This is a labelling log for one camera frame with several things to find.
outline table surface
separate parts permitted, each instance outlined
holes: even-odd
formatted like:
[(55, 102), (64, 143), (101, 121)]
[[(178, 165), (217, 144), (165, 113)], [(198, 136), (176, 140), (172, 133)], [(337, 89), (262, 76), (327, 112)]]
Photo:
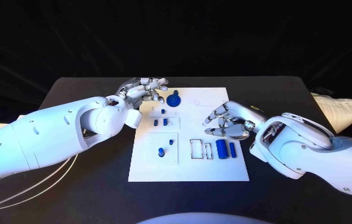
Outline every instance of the table surface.
[[(169, 77), (171, 87), (227, 87), (230, 99), (260, 107), (267, 116), (292, 112), (332, 127), (298, 77)], [(127, 78), (61, 78), (41, 109), (116, 93)], [(29, 202), (0, 210), (3, 223), (136, 223), (182, 212), (217, 212), (273, 223), (351, 223), (352, 197), (316, 175), (285, 177), (241, 142), (250, 182), (129, 182), (135, 130), (83, 152), (58, 185)], [(34, 185), (58, 165), (0, 180), (0, 198)], [(39, 193), (51, 182), (21, 196)]]

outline white cable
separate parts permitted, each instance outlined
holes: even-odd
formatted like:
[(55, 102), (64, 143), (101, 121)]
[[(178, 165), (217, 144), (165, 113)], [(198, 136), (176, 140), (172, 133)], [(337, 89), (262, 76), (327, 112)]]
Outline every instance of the white cable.
[(54, 175), (55, 173), (63, 169), (63, 167), (65, 166), (65, 164), (68, 163), (71, 158), (68, 158), (68, 160), (64, 162), (64, 164), (61, 165), (61, 167), (54, 171), (54, 173), (42, 179), (42, 181), (39, 181), (32, 187), (29, 187), (26, 190), (24, 190), (21, 193), (18, 193), (16, 195), (13, 195), (12, 197), (9, 197), (6, 200), (0, 201), (0, 204), (5, 203), (6, 201), (9, 201), (11, 199), (13, 199), (15, 197), (18, 197), (19, 195), (22, 195), (25, 192), (31, 191), (38, 185), (41, 185)]
[(28, 198), (28, 199), (24, 200), (22, 202), (18, 202), (18, 203), (15, 203), (13, 205), (8, 205), (8, 206), (0, 207), (0, 209), (5, 209), (5, 208), (9, 208), (9, 207), (12, 207), (12, 206), (15, 206), (15, 205), (22, 204), (24, 202), (26, 202), (26, 201), (29, 201), (31, 199), (34, 199), (35, 197), (38, 197), (44, 192), (47, 192), (47, 191), (57, 185), (57, 183), (61, 181), (61, 179), (63, 179), (63, 178), (65, 177), (65, 175), (68, 174), (68, 172), (70, 172), (70, 170), (71, 170), (71, 168), (73, 168), (73, 166), (74, 166), (74, 164), (76, 164), (77, 157), (78, 157), (78, 154), (76, 155), (73, 164), (71, 164), (71, 166), (70, 166), (67, 172), (65, 172), (64, 175), (61, 176), (60, 180), (50, 186), (50, 188), (47, 188), (47, 190), (44, 190), (39, 194), (37, 194), (34, 197)]

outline robotic hand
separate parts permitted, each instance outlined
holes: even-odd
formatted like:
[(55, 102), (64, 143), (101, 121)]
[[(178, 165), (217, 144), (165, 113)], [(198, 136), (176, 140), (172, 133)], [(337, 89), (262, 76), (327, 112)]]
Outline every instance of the robotic hand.
[(133, 78), (116, 95), (42, 109), (0, 129), (0, 178), (68, 159), (113, 137), (125, 124), (138, 128), (143, 101), (161, 101), (168, 80)]
[(218, 118), (220, 128), (208, 128), (205, 133), (244, 140), (256, 132), (250, 152), (285, 176), (299, 179), (312, 172), (340, 191), (352, 194), (352, 138), (335, 137), (322, 125), (295, 114), (283, 113), (266, 119), (260, 111), (254, 106), (228, 101), (204, 122), (205, 125)]

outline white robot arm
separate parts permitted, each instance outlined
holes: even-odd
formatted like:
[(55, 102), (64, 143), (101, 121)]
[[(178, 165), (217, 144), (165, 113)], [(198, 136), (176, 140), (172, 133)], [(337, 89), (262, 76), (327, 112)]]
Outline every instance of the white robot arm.
[(322, 125), (290, 113), (267, 120), (257, 107), (246, 107), (234, 101), (218, 107), (205, 124), (217, 117), (220, 128), (208, 128), (207, 134), (243, 140), (254, 131), (250, 152), (285, 176), (299, 179), (312, 172), (340, 191), (352, 194), (352, 138), (335, 137)]
[(168, 80), (133, 78), (116, 95), (42, 109), (0, 129), (0, 178), (50, 166), (113, 137), (125, 124), (138, 128), (143, 101), (161, 101)]

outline small blue part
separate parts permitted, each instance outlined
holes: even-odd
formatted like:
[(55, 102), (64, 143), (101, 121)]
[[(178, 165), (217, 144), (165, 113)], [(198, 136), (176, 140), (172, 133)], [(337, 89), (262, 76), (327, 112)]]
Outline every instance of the small blue part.
[(175, 90), (174, 94), (169, 95), (169, 97), (166, 98), (166, 103), (171, 107), (176, 107), (182, 103), (182, 98), (179, 97), (178, 90)]
[(236, 151), (236, 144), (230, 143), (230, 151), (231, 151), (231, 157), (236, 158), (237, 157), (237, 151)]
[(218, 158), (227, 159), (230, 157), (227, 143), (224, 139), (217, 140)]
[(164, 148), (159, 149), (159, 157), (164, 157), (165, 156), (165, 150)]

